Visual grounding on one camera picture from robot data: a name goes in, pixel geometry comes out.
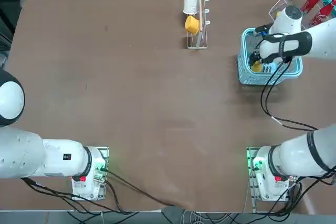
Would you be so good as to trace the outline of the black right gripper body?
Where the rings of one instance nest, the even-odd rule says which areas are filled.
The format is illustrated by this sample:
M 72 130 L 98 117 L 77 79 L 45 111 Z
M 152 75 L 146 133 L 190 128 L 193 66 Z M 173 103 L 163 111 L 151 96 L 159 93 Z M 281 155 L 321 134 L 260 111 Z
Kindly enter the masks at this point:
M 255 49 L 249 56 L 249 65 L 254 65 L 255 63 L 262 63 L 262 59 L 259 53 L 259 49 Z

